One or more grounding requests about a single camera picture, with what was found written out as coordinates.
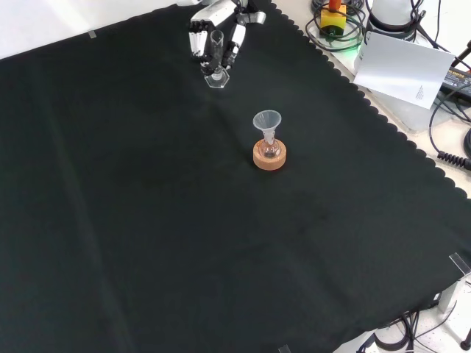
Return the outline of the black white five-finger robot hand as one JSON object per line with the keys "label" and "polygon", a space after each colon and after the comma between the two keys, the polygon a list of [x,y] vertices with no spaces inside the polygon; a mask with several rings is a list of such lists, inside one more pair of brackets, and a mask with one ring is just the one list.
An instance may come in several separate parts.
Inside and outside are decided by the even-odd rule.
{"label": "black white five-finger robot hand", "polygon": [[[204,75],[214,74],[217,66],[225,70],[233,68],[241,50],[249,24],[263,24],[266,13],[257,9],[253,1],[201,1],[204,7],[191,18],[188,36],[191,56],[198,60]],[[228,19],[234,20],[227,44],[223,37],[212,37],[217,27]]]}

